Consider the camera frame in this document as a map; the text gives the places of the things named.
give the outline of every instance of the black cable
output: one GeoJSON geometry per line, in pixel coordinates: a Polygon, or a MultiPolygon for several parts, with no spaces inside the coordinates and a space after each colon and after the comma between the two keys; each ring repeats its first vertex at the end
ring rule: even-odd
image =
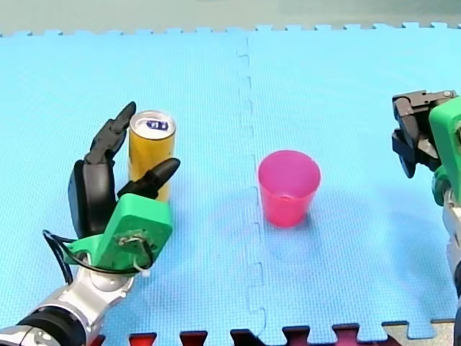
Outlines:
{"type": "Polygon", "coordinates": [[[73,276],[71,267],[64,261],[64,255],[61,248],[58,247],[57,244],[50,240],[48,237],[45,237],[45,240],[48,243],[48,246],[50,247],[51,251],[53,251],[56,260],[58,261],[59,267],[61,268],[61,272],[63,273],[66,284],[72,284],[73,276]]]}
{"type": "MultiPolygon", "coordinates": [[[[131,275],[131,274],[137,274],[139,272],[139,270],[136,268],[126,269],[126,270],[111,270],[111,269],[95,267],[93,265],[88,265],[87,263],[79,259],[76,255],[74,255],[71,252],[71,250],[69,250],[69,248],[64,244],[64,243],[71,243],[74,240],[62,238],[60,236],[55,236],[54,234],[52,234],[51,232],[47,230],[43,231],[43,236],[45,237],[45,240],[47,241],[47,243],[50,245],[51,249],[53,250],[53,253],[55,253],[56,258],[58,259],[58,263],[61,266],[61,269],[63,268],[62,263],[64,263],[65,269],[64,270],[62,269],[62,271],[63,271],[64,278],[66,279],[67,283],[68,283],[68,274],[70,273],[72,275],[72,273],[70,271],[70,268],[68,271],[66,269],[68,267],[68,264],[64,262],[62,251],[64,251],[69,256],[69,258],[72,261],[74,261],[77,265],[80,265],[81,267],[86,268],[88,270],[92,270],[94,272],[100,272],[103,274],[115,274],[115,275],[131,275]],[[60,257],[56,255],[56,252],[55,252],[56,250],[58,250],[61,253],[60,257]]],[[[141,238],[141,237],[133,236],[132,239],[139,241],[141,243],[145,254],[149,258],[148,265],[146,267],[140,267],[140,268],[143,270],[149,269],[150,267],[153,266],[153,263],[154,263],[154,259],[153,259],[153,255],[152,255],[152,251],[151,251],[151,247],[149,246],[149,243],[144,238],[141,238]]]]}

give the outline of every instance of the plastic cup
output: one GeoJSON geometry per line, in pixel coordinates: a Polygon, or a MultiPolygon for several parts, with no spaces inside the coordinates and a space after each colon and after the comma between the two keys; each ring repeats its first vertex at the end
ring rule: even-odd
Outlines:
{"type": "Polygon", "coordinates": [[[264,216],[278,227],[303,221],[321,181],[318,165],[299,151],[282,150],[259,165],[259,186],[264,216]]]}

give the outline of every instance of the robotic hand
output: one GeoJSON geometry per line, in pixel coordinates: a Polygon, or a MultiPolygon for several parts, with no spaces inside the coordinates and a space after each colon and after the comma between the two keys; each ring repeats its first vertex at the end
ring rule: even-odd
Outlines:
{"type": "Polygon", "coordinates": [[[447,256],[458,294],[454,345],[461,346],[461,97],[453,91],[411,92],[393,97],[399,129],[392,136],[407,177],[416,165],[434,172],[432,193],[443,207],[447,256]]]}
{"type": "Polygon", "coordinates": [[[43,231],[63,271],[56,290],[16,326],[0,329],[0,346],[84,346],[98,337],[104,314],[126,297],[134,277],[155,262],[171,234],[170,210],[158,190],[179,168],[167,159],[115,196],[114,156],[134,102],[108,120],[89,153],[74,164],[68,199],[78,240],[43,231]],[[75,279],[70,265],[78,265],[75,279]]]}

